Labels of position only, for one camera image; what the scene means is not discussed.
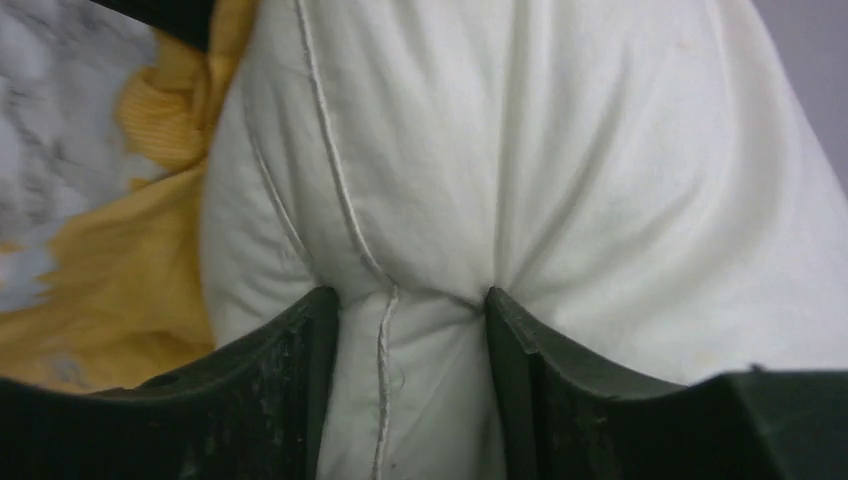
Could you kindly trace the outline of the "white pillow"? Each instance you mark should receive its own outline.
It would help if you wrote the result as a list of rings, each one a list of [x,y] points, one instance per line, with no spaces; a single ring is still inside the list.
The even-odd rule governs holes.
[[[263,1],[210,150],[219,344],[341,303],[321,479],[502,479],[488,289],[675,383],[847,363],[847,201],[748,1]]]

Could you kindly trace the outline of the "yellow Mickey Mouse pillowcase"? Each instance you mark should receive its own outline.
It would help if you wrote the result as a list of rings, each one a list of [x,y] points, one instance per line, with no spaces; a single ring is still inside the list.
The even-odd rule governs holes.
[[[208,151],[256,5],[200,51],[91,1],[1,5],[1,373],[73,393],[209,353]]]

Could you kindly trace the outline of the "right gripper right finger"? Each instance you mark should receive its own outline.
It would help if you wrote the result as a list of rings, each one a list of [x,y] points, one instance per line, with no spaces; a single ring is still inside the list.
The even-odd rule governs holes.
[[[843,479],[847,375],[754,367],[693,386],[618,365],[503,290],[486,334],[511,479]]]

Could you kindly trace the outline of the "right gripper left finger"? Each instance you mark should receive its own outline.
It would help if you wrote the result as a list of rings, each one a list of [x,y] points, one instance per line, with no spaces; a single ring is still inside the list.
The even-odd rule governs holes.
[[[312,479],[339,301],[311,290],[264,326],[133,389],[1,383],[5,479]]]

